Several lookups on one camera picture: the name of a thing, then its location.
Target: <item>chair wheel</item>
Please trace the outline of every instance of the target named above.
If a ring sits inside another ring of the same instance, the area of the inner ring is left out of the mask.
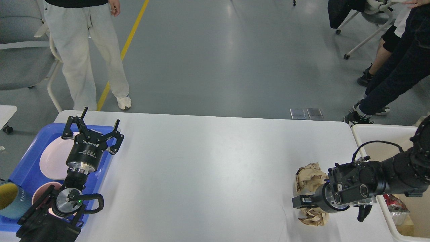
[[[5,132],[6,134],[10,134],[10,133],[12,133],[12,132],[13,132],[13,128],[12,128],[11,126],[9,126],[9,125],[6,125],[6,126],[3,128],[3,132]]]

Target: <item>blue mug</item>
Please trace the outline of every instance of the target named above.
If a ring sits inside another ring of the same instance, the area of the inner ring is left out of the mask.
[[[31,197],[15,183],[0,184],[0,215],[18,220],[31,207]]]

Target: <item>person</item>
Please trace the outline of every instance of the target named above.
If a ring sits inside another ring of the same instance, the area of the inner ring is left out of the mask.
[[[430,75],[430,0],[411,0],[405,32],[393,54],[376,72],[365,98],[353,105],[343,121],[349,126],[372,124],[369,118]]]
[[[409,16],[410,8],[405,7],[402,9],[394,24],[382,35],[379,42],[376,58],[373,63],[363,71],[363,76],[357,79],[360,86],[367,87],[374,74],[381,68],[381,66],[388,60],[397,46],[402,34],[405,32],[406,19]],[[379,116],[386,116],[390,112],[390,108],[385,106],[378,110],[375,114]]]
[[[129,84],[111,18],[121,12],[119,0],[45,0],[43,5],[45,22],[63,61],[73,109],[97,109],[88,36],[106,62],[108,81],[119,108],[130,108]]]

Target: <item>black sneaker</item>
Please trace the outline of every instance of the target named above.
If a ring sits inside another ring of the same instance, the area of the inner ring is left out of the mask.
[[[357,79],[357,83],[360,86],[367,87],[369,82],[372,80],[373,75],[369,73],[371,67],[372,65],[370,65],[366,70],[364,70],[363,76]]]
[[[344,122],[347,123],[350,127],[356,124],[373,124],[373,122],[369,121],[369,118],[370,115],[362,117],[358,115],[356,111],[353,111],[344,117]]]
[[[353,111],[357,111],[357,107],[358,107],[358,105],[360,105],[360,103],[363,101],[363,99],[361,99],[360,101],[358,101],[356,104],[354,104],[353,106],[352,106],[352,110]],[[376,113],[375,113],[375,115],[378,115],[378,116],[386,116],[388,113],[390,113],[390,111],[391,111],[391,109],[389,108],[389,107],[387,107],[387,106],[385,106],[385,107],[383,107],[383,108],[381,108],[381,109],[379,109]]]

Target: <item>metal floor plate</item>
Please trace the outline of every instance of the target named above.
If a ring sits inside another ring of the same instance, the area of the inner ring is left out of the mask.
[[[324,119],[320,109],[307,109],[307,114],[309,115],[310,119]]]
[[[292,119],[306,119],[303,109],[290,109]]]

